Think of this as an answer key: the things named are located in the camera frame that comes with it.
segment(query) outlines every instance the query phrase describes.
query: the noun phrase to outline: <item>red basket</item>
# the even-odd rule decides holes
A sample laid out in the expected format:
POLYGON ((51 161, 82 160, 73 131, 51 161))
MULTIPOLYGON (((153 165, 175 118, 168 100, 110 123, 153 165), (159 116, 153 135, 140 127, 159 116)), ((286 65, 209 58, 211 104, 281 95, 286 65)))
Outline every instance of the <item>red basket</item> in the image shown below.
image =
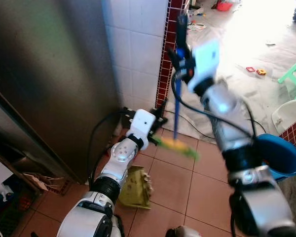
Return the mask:
POLYGON ((23 194, 22 196, 20 196, 19 203, 17 205, 17 208, 19 211, 24 212, 30 208, 30 206, 33 203, 32 196, 33 195, 29 195, 29 194, 23 194))
POLYGON ((232 3, 230 2, 221 2, 218 1, 217 3, 217 10, 218 11, 229 11, 232 7, 232 3))

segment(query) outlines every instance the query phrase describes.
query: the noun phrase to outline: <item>yellow toy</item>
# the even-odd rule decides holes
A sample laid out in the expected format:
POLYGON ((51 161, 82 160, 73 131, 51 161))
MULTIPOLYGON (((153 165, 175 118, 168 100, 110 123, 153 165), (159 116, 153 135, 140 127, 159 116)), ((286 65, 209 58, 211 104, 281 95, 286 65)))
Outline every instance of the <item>yellow toy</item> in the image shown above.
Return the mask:
POLYGON ((266 71, 264 69, 257 69, 257 73, 259 75, 263 75, 264 76, 266 74, 266 71))

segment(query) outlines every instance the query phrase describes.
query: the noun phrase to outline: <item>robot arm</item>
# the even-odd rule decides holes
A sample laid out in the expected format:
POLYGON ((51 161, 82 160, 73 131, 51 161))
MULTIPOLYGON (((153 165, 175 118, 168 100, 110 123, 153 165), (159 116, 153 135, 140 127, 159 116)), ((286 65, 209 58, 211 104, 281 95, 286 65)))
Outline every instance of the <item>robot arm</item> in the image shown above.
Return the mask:
POLYGON ((145 110, 136 111, 127 137, 112 147, 110 160, 91 190, 66 215, 57 237, 122 236, 118 218, 113 216, 114 206, 133 158, 148 146, 148 133, 155 119, 145 110))
MULTIPOLYGON (((186 24, 184 16, 180 16, 177 21, 178 31, 184 29, 182 24, 186 24)), ((189 91, 200 97, 205 110, 232 121, 246 131, 244 133, 210 117, 213 134, 228 169, 229 185, 235 189, 229 198, 229 204, 237 227, 250 236, 296 237, 289 205, 268 166, 262 165, 262 159, 255 149, 255 138, 247 134, 251 133, 252 128, 243 116, 242 100, 223 83, 214 83, 219 62, 218 48, 217 42, 210 42, 192 52, 185 51, 184 59, 181 53, 177 55, 170 51, 170 58, 176 68, 173 80, 183 80, 189 91)))

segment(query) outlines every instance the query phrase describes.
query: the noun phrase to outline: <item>red toy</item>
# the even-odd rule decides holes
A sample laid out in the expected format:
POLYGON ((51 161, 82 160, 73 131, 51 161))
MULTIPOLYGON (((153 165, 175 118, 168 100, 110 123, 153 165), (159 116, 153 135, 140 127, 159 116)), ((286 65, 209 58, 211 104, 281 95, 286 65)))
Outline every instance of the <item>red toy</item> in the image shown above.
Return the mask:
POLYGON ((257 70, 257 73, 259 74, 259 75, 265 75, 266 74, 266 71, 264 70, 264 69, 258 69, 257 70))
POLYGON ((221 0, 217 3, 217 10, 218 11, 229 11, 232 7, 232 3, 230 2, 222 2, 221 0))
POLYGON ((253 67, 246 67, 246 69, 251 73, 251 72, 254 72, 255 69, 253 67))

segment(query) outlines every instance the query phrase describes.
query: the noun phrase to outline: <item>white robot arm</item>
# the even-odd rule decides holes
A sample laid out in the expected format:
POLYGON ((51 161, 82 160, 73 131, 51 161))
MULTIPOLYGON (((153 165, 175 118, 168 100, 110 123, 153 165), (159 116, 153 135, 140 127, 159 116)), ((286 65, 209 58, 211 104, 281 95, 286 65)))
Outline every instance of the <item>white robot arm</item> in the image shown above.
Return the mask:
POLYGON ((137 110, 127 137, 111 149, 111 157, 91 190, 77 202, 64 218, 57 237, 121 237, 118 217, 113 216, 114 205, 123 188, 127 170, 138 150, 148 146, 148 133, 155 116, 137 110))

